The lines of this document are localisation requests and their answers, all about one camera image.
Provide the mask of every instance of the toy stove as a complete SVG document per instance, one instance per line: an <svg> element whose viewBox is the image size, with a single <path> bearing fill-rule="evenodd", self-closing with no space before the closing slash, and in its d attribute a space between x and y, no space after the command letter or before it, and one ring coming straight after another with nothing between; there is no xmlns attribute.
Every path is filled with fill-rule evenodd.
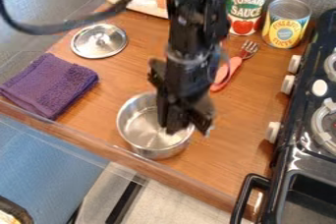
<svg viewBox="0 0 336 224"><path fill-rule="evenodd" d="M231 223L240 223L252 189L265 191L256 223L336 223L336 9L324 13L305 55L293 56L282 91L291 102L271 122L272 178L249 174Z"/></svg>

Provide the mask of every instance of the purple cloth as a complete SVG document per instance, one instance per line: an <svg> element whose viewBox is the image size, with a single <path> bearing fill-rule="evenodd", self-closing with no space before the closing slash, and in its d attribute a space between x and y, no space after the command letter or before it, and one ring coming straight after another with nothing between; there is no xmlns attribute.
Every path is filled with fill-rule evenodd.
<svg viewBox="0 0 336 224"><path fill-rule="evenodd" d="M27 111L56 119L98 82L98 74L47 53L0 86L0 93Z"/></svg>

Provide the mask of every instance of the fork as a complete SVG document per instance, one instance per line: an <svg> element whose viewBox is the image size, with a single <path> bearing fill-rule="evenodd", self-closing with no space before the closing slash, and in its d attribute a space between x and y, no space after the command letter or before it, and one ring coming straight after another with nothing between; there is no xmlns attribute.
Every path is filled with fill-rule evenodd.
<svg viewBox="0 0 336 224"><path fill-rule="evenodd" d="M231 80L238 68L242 66L243 61L253 57L258 50L259 45L256 42L251 40L245 41L238 56L232 57L218 69L215 81L210 87L210 90L213 92L222 90Z"/></svg>

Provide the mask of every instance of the tin can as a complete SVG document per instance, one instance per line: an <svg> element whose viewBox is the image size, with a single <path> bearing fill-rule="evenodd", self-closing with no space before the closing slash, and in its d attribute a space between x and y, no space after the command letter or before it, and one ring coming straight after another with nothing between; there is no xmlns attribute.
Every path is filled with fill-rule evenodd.
<svg viewBox="0 0 336 224"><path fill-rule="evenodd" d="M237 35L249 35L257 31L262 8L266 0L227 0L230 32Z"/></svg>
<svg viewBox="0 0 336 224"><path fill-rule="evenodd" d="M293 48L303 39L311 8L300 0L275 0L269 4L262 38L277 48Z"/></svg>

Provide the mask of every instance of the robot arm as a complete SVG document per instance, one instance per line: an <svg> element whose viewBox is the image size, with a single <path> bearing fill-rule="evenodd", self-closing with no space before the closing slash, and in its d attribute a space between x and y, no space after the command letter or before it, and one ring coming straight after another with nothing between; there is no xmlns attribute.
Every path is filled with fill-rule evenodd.
<svg viewBox="0 0 336 224"><path fill-rule="evenodd" d="M120 0L105 12L60 25L22 24L8 14L0 0L0 14L12 28L43 35L86 26L125 10L132 0ZM148 79L157 88L158 121L168 134L193 123L205 135L212 126L213 106L207 92L219 64L220 41L227 35L225 0L168 0L171 21L167 61L152 59Z"/></svg>

